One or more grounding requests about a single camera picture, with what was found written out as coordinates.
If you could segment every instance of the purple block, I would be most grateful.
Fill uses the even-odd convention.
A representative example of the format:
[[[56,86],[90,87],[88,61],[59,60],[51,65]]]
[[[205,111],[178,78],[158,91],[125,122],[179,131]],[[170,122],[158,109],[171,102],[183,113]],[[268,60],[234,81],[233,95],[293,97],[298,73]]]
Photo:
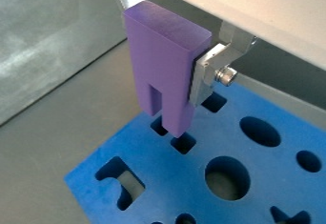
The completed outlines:
[[[139,104],[181,137],[191,125],[189,103],[194,59],[209,48],[211,33],[150,1],[125,11]]]

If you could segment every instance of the gray concrete surface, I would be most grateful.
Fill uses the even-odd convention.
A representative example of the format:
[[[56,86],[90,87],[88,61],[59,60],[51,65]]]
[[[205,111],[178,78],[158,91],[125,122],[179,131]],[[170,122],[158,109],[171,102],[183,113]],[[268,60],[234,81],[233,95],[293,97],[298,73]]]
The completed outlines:
[[[0,128],[0,223],[90,223],[63,178],[139,111],[123,43]]]

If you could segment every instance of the metal plate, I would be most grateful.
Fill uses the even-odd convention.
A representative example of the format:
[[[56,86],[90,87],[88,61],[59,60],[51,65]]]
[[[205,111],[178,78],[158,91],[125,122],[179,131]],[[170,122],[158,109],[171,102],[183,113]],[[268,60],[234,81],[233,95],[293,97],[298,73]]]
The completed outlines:
[[[0,0],[0,124],[123,39],[115,0]]]

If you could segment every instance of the irregular shaped hole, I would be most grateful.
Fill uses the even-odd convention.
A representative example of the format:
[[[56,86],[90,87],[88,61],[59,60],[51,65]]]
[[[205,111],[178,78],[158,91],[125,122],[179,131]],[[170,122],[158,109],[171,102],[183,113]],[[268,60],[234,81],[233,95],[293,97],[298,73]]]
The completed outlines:
[[[191,214],[181,214],[177,218],[177,224],[197,224],[197,220]]]
[[[278,207],[273,206],[270,213],[277,224],[312,224],[310,214],[305,211],[300,212],[294,217],[289,217]]]
[[[150,124],[150,127],[157,131],[157,133],[161,135],[161,136],[165,136],[169,131],[163,128],[162,126],[162,116],[159,116],[154,122]]]
[[[222,97],[217,92],[205,100],[202,105],[213,112],[217,113],[226,105],[227,99]]]
[[[309,151],[301,151],[297,154],[297,161],[300,166],[310,173],[321,171],[321,160],[317,155]]]
[[[187,132],[181,136],[181,138],[174,138],[171,140],[171,145],[182,154],[187,154],[195,144],[197,139]]]
[[[221,156],[206,167],[205,180],[211,192],[226,200],[241,199],[250,190],[250,175],[238,160]]]
[[[281,145],[281,136],[274,127],[265,121],[251,116],[239,121],[239,126],[247,137],[266,147]]]
[[[119,157],[114,157],[95,174],[98,181],[109,177],[117,178],[122,184],[122,195],[118,200],[118,207],[125,211],[146,190],[146,185]]]

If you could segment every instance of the blue foam tray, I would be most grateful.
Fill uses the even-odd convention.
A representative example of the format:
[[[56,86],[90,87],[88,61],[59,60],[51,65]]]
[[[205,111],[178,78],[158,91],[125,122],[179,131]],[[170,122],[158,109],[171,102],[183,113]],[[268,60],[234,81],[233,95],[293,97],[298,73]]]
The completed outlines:
[[[241,85],[217,91],[227,103],[217,113],[198,107],[191,143],[159,135],[157,118],[141,113],[67,175],[92,223],[326,223],[326,132]],[[146,188],[126,210],[123,170]],[[237,200],[210,190],[214,173],[231,180]]]

